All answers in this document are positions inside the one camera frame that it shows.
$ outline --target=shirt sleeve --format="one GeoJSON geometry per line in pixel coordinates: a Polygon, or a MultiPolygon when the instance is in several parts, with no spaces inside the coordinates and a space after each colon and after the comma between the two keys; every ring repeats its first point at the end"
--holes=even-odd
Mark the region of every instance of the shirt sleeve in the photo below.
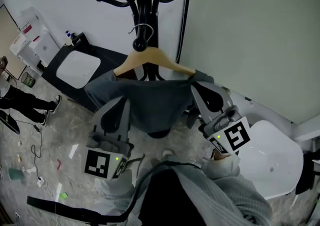
{"type": "Polygon", "coordinates": [[[208,161],[202,170],[232,200],[245,219],[256,225],[271,225],[270,205],[252,181],[240,174],[239,162],[240,158],[232,154],[221,160],[208,161]]]}

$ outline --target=person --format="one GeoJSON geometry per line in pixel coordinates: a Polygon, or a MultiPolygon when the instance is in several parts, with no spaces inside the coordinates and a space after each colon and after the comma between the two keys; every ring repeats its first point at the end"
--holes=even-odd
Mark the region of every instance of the person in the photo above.
{"type": "MultiPolygon", "coordinates": [[[[5,70],[8,60],[5,56],[0,58],[0,74],[5,70]]],[[[48,113],[56,113],[61,103],[61,95],[57,95],[52,101],[36,98],[31,93],[26,93],[10,85],[6,79],[0,76],[0,109],[15,109],[35,123],[46,126],[48,113]],[[45,110],[40,113],[35,109],[45,110]]]]}
{"type": "MultiPolygon", "coordinates": [[[[178,159],[165,150],[163,161],[178,159]]],[[[223,156],[215,151],[213,159],[207,159],[201,169],[158,162],[151,159],[141,169],[136,184],[141,184],[138,198],[127,220],[119,225],[271,225],[272,209],[253,183],[240,174],[236,154],[223,156]],[[153,172],[142,181],[152,168],[153,172]]],[[[115,181],[96,178],[95,185],[103,198],[95,202],[93,209],[101,215],[123,214],[135,193],[128,169],[115,181]]]]}

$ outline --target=green object on floor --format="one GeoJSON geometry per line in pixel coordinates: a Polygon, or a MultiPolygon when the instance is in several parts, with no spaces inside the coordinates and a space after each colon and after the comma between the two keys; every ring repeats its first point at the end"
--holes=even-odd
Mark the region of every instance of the green object on floor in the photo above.
{"type": "Polygon", "coordinates": [[[67,195],[67,193],[61,193],[60,195],[59,195],[59,198],[60,199],[63,199],[63,200],[65,200],[66,198],[68,197],[68,195],[67,195]]]}
{"type": "Polygon", "coordinates": [[[22,180],[25,177],[21,170],[11,167],[8,169],[8,173],[11,180],[22,180]]]}
{"type": "Polygon", "coordinates": [[[25,72],[22,75],[21,83],[25,84],[27,87],[32,88],[35,82],[36,82],[35,79],[32,76],[30,76],[28,72],[25,72]]]}

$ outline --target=foot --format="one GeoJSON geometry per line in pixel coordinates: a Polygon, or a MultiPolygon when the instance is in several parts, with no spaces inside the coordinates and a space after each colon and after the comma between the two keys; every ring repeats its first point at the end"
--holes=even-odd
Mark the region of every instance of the foot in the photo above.
{"type": "Polygon", "coordinates": [[[44,115],[44,121],[42,123],[40,123],[42,126],[46,126],[47,125],[47,117],[48,117],[48,111],[46,110],[43,115],[44,115]]]}
{"type": "Polygon", "coordinates": [[[55,103],[55,108],[52,109],[52,110],[50,110],[50,112],[51,112],[52,114],[55,114],[56,111],[57,111],[57,109],[58,109],[58,107],[59,107],[59,105],[60,105],[60,103],[61,103],[61,95],[57,95],[57,96],[54,98],[53,102],[55,103]]]}
{"type": "Polygon", "coordinates": [[[175,156],[175,152],[171,149],[165,149],[162,153],[163,158],[166,156],[175,156]]]}

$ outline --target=wooden hanger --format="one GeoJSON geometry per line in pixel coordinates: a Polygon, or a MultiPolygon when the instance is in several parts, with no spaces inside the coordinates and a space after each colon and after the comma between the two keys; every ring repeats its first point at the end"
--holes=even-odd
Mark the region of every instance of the wooden hanger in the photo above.
{"type": "Polygon", "coordinates": [[[189,76],[193,76],[196,73],[194,69],[185,67],[183,65],[171,61],[166,55],[166,53],[161,49],[150,46],[142,52],[131,52],[128,55],[127,59],[124,61],[124,63],[113,70],[113,73],[114,75],[119,76],[146,63],[159,65],[161,67],[181,72],[189,76]]]}

